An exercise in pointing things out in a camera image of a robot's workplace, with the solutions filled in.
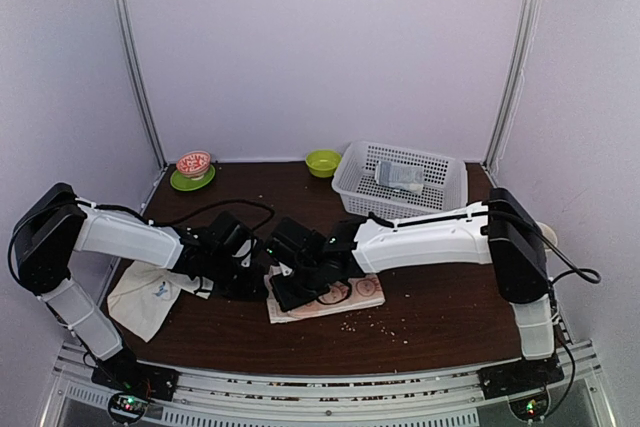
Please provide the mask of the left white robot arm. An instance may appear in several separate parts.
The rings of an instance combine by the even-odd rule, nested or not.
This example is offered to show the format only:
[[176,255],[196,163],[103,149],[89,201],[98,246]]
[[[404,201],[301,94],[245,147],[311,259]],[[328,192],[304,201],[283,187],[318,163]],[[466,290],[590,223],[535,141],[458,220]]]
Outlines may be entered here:
[[80,339],[106,376],[123,391],[144,380],[142,366],[122,335],[72,278],[75,252],[94,252],[184,274],[201,291],[232,300],[267,296],[263,269],[254,260],[260,241],[254,229],[221,211],[207,226],[183,220],[156,223],[119,205],[79,198],[57,183],[16,223],[7,248],[13,280],[40,298]]

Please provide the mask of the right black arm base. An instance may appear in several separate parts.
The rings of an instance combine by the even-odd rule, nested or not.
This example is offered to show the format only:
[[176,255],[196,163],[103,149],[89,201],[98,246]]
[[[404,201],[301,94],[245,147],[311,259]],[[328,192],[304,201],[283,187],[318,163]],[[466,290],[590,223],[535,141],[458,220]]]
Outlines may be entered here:
[[486,400],[545,388],[564,379],[557,354],[542,360],[521,358],[484,367],[477,375]]

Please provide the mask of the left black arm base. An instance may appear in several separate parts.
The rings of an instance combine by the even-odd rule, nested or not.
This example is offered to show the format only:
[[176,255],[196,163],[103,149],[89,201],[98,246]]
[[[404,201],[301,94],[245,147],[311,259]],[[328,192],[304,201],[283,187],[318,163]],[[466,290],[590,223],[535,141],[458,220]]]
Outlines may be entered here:
[[171,401],[179,372],[175,369],[144,364],[124,346],[106,360],[94,358],[91,380],[94,384],[132,394],[142,399]]

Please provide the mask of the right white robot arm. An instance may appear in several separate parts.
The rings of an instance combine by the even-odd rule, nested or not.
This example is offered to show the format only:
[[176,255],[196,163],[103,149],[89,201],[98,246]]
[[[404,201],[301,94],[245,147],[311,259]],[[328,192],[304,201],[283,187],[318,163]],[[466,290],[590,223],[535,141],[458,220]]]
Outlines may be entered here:
[[487,200],[444,213],[386,220],[370,213],[335,225],[329,236],[285,217],[265,251],[280,271],[270,279],[279,307],[317,300],[337,282],[403,267],[490,264],[500,296],[514,312],[523,359],[513,366],[519,387],[535,387],[555,352],[545,237],[504,188]]

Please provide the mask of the white towel blue print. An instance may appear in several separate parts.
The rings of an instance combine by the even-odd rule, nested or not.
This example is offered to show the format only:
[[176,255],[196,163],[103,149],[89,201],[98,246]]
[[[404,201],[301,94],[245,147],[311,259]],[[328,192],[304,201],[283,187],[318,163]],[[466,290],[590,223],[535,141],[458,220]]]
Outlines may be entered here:
[[148,343],[158,333],[181,292],[178,276],[133,262],[107,297],[109,316]]

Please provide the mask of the orange bunny pattern towel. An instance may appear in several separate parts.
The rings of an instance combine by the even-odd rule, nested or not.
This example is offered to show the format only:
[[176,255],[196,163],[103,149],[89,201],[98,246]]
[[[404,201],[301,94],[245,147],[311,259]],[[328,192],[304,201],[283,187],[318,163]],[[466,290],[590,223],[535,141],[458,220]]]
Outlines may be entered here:
[[331,286],[330,291],[322,295],[318,300],[284,312],[277,303],[273,287],[270,285],[271,277],[280,273],[281,269],[279,267],[272,266],[269,273],[264,276],[264,284],[268,290],[266,306],[271,324],[291,323],[353,310],[379,307],[385,303],[385,295],[380,281],[375,274],[371,274],[364,278],[349,279],[347,284],[335,283]]

